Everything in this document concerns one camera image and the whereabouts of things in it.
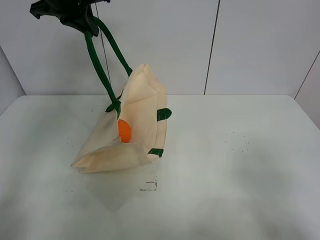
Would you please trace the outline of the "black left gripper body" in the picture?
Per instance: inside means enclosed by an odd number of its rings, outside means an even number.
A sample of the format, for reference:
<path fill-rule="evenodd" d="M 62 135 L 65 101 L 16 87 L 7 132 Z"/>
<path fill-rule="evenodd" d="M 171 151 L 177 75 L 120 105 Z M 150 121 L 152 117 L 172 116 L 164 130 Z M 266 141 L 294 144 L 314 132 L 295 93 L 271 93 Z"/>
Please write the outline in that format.
<path fill-rule="evenodd" d="M 39 0 L 33 3 L 29 12 L 36 18 L 54 16 L 61 24 L 85 34 L 97 37 L 99 28 L 110 36 L 108 28 L 93 15 L 91 5 L 102 0 Z"/>

